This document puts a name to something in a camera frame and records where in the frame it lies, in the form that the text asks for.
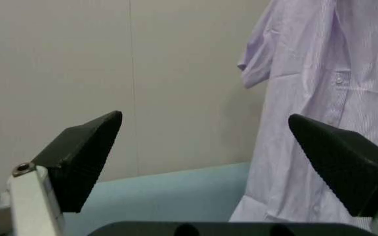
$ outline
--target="shirt button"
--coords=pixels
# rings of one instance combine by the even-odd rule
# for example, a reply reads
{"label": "shirt button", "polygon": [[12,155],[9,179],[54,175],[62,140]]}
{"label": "shirt button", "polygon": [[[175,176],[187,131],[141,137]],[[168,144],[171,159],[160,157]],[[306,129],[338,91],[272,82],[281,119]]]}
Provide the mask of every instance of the shirt button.
{"label": "shirt button", "polygon": [[341,77],[336,78],[336,83],[337,84],[342,84],[343,81],[344,80]]}
{"label": "shirt button", "polygon": [[314,212],[319,212],[319,206],[314,205],[314,206],[313,206],[313,211],[314,211]]}

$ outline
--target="black rubber gripper pad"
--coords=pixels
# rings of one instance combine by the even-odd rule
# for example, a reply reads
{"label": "black rubber gripper pad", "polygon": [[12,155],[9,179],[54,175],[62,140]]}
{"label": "black rubber gripper pad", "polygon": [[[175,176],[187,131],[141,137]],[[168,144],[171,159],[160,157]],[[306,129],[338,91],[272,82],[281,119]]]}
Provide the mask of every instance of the black rubber gripper pad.
{"label": "black rubber gripper pad", "polygon": [[48,169],[62,212],[80,212],[104,167],[122,123],[113,111],[64,130],[32,161]]}
{"label": "black rubber gripper pad", "polygon": [[352,216],[378,209],[378,146],[357,132],[291,115],[291,132],[313,168]]}

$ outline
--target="striped shirt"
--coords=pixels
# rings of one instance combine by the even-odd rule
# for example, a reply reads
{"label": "striped shirt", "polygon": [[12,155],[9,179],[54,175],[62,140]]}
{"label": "striped shirt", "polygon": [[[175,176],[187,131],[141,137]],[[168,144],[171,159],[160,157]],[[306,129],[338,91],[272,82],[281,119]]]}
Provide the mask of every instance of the striped shirt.
{"label": "striped shirt", "polygon": [[378,0],[271,0],[239,67],[268,80],[246,193],[232,221],[339,222],[351,217],[288,128],[303,114],[378,145]]}

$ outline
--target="shirt placket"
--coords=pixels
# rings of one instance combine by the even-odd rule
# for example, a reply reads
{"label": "shirt placket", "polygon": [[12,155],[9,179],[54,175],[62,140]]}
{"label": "shirt placket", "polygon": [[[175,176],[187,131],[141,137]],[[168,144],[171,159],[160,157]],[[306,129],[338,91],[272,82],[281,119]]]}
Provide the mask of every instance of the shirt placket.
{"label": "shirt placket", "polygon": [[339,126],[347,99],[350,79],[350,72],[333,72],[331,76],[331,99],[325,116],[325,122],[331,126]]}

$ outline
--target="lavender shirt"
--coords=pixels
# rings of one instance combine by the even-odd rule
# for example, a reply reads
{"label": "lavender shirt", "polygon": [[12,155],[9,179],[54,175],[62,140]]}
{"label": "lavender shirt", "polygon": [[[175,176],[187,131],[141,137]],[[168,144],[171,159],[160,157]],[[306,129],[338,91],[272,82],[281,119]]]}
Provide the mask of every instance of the lavender shirt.
{"label": "lavender shirt", "polygon": [[287,120],[303,114],[378,144],[378,0],[272,0],[239,67],[268,80],[248,185],[232,221],[353,218],[313,170]]}

